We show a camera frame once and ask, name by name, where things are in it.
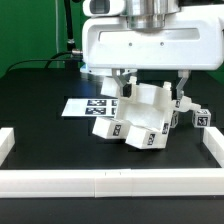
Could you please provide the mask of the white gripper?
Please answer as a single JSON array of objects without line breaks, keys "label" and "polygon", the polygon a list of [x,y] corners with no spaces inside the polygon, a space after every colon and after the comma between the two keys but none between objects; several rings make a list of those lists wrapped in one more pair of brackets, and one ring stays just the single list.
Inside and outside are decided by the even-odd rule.
[{"label": "white gripper", "polygon": [[163,28],[146,31],[129,29],[124,17],[92,18],[82,44],[89,67],[113,68],[122,97],[131,96],[132,85],[118,69],[179,70],[173,95],[181,100],[190,70],[215,70],[224,62],[224,6],[184,7]]}]

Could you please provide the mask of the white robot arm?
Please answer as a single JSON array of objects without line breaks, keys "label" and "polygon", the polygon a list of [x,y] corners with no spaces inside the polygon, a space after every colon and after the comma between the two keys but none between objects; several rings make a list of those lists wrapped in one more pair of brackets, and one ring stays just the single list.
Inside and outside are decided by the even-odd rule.
[{"label": "white robot arm", "polygon": [[83,60],[110,69],[124,97],[121,69],[215,70],[224,63],[224,4],[182,6],[179,0],[84,0]]}]

